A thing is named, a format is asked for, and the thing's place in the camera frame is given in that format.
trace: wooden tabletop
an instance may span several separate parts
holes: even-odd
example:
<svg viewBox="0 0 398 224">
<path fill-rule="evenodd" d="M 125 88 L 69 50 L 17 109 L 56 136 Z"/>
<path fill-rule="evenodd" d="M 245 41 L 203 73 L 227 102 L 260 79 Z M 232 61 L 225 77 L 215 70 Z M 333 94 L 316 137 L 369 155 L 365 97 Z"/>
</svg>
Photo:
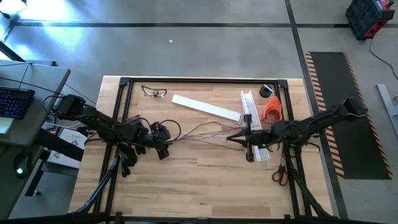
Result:
<svg viewBox="0 0 398 224">
<path fill-rule="evenodd" d="M 119 79 L 103 78 L 96 106 L 108 116 L 113 113 Z M 310 116 L 303 81 L 287 80 L 295 119 Z M 166 88 L 168 93 L 164 98 L 151 98 L 142 92 L 141 85 Z M 251 90 L 257 111 L 261 113 L 271 98 L 259 96 L 260 87 L 252 84 L 134 82 L 129 116 L 140 114 L 151 123 L 174 119 L 180 123 L 182 133 L 186 133 L 199 124 L 222 118 L 173 104 L 174 94 L 242 113 L 240 91 Z M 174 138 L 178 134 L 177 126 L 164 124 Z M 121 176 L 119 169 L 112 214 L 122 212 L 125 216 L 187 218 L 283 218 L 285 214 L 293 215 L 289 185 L 281 187 L 271 179 L 279 166 L 281 150 L 270 152 L 271 158 L 267 162 L 246 162 L 242 146 L 225 141 L 225 136 L 239 131 L 234 129 L 237 125 L 223 124 L 225 126 L 205 125 L 192 133 L 222 131 L 213 133 L 217 135 L 194 136 L 191 137 L 194 139 L 175 142 L 169 147 L 170 156 L 163 161 L 158 159 L 154 149 L 148 149 L 146 155 L 138 157 L 137 164 L 130 168 L 131 175 L 126 178 Z M 104 152 L 103 142 L 91 142 L 86 146 L 70 210 L 80 207 L 97 186 Z M 303 147 L 302 160 L 308 188 L 323 208 L 332 213 L 318 149 Z M 296 188 L 303 214 L 301 193 L 297 185 Z M 104 191 L 101 211 L 105 208 L 107 192 L 108 189 Z"/>
</svg>

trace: concrete floor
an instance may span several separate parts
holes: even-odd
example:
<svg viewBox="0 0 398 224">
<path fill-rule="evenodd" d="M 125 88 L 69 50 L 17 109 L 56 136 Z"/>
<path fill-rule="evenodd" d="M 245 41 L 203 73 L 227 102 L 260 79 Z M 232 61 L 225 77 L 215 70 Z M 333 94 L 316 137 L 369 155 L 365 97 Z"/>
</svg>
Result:
<svg viewBox="0 0 398 224">
<path fill-rule="evenodd" d="M 345 24 L 348 0 L 290 0 L 298 24 Z M 281 0 L 30 0 L 20 21 L 81 22 L 91 27 L 15 26 L 6 44 L 22 58 L 55 60 L 72 70 L 68 84 L 96 100 L 103 75 L 303 78 L 291 28 L 93 27 L 97 23 L 289 23 Z M 391 21 L 398 24 L 398 16 Z M 375 89 L 398 95 L 389 67 L 349 29 L 299 28 L 304 51 L 346 52 L 392 172 L 398 175 L 398 137 Z M 380 57 L 398 66 L 398 28 L 384 28 L 373 42 Z M 65 87 L 64 92 L 72 93 Z M 45 174 L 44 194 L 21 196 L 10 218 L 67 212 L 75 178 Z M 352 220 L 396 223 L 398 180 L 340 180 Z"/>
</svg>

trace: scissors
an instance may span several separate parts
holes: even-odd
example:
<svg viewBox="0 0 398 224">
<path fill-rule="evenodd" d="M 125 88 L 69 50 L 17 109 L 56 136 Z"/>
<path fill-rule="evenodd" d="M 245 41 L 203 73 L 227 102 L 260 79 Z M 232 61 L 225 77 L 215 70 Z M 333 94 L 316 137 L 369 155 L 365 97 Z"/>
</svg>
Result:
<svg viewBox="0 0 398 224">
<path fill-rule="evenodd" d="M 280 165 L 278 170 L 272 175 L 272 180 L 275 182 L 279 182 L 279 185 L 285 186 L 287 184 L 287 171 L 285 164 L 284 152 L 282 151 L 282 155 L 280 157 Z"/>
</svg>

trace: yellow and black striped tape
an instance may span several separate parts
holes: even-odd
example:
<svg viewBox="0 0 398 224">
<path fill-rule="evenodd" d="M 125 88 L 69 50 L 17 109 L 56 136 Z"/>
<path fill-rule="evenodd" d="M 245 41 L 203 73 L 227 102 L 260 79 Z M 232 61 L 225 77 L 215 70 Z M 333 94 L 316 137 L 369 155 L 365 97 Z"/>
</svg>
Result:
<svg viewBox="0 0 398 224">
<path fill-rule="evenodd" d="M 315 92 L 315 98 L 317 99 L 318 109 L 320 111 L 325 111 L 326 104 L 325 100 L 323 99 L 321 86 L 319 84 L 317 71 L 315 70 L 315 65 L 313 64 L 311 53 L 309 52 L 305 53 L 305 60 L 307 61 L 308 71 L 310 72 L 311 83 L 313 90 Z M 335 165 L 336 174 L 344 178 L 343 164 L 341 163 L 335 135 L 333 134 L 331 126 L 327 127 L 325 131 L 331 153 L 331 158 L 333 159 L 333 164 Z"/>
<path fill-rule="evenodd" d="M 351 76 L 353 77 L 355 88 L 358 91 L 359 99 L 361 100 L 363 105 L 366 106 L 365 101 L 363 100 L 363 96 L 362 96 L 361 90 L 359 89 L 358 82 L 356 81 L 356 77 L 354 75 L 353 67 L 351 66 L 351 63 L 348 60 L 347 54 L 346 53 L 343 53 L 343 54 L 344 54 L 344 57 L 346 59 L 349 72 L 350 72 Z M 374 138 L 376 139 L 377 146 L 378 146 L 378 148 L 380 150 L 380 155 L 383 157 L 383 162 L 386 165 L 386 169 L 388 170 L 388 176 L 392 179 L 393 176 L 392 176 L 391 168 L 390 168 L 390 165 L 388 164 L 386 154 L 383 151 L 383 147 L 381 146 L 380 139 L 379 139 L 379 136 L 377 135 L 376 128 L 374 127 L 372 119 L 369 116 L 369 114 L 367 114 L 366 116 L 368 117 L 368 121 L 369 121 L 369 124 L 371 125 Z"/>
</svg>

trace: keyboard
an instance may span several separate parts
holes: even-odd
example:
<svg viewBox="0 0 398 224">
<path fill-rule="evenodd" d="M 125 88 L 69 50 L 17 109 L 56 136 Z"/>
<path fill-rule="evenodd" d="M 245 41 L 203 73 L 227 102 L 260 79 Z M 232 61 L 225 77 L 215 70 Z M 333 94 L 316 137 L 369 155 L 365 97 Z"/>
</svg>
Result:
<svg viewBox="0 0 398 224">
<path fill-rule="evenodd" d="M 33 100 L 34 90 L 0 86 L 0 117 L 24 118 Z"/>
</svg>

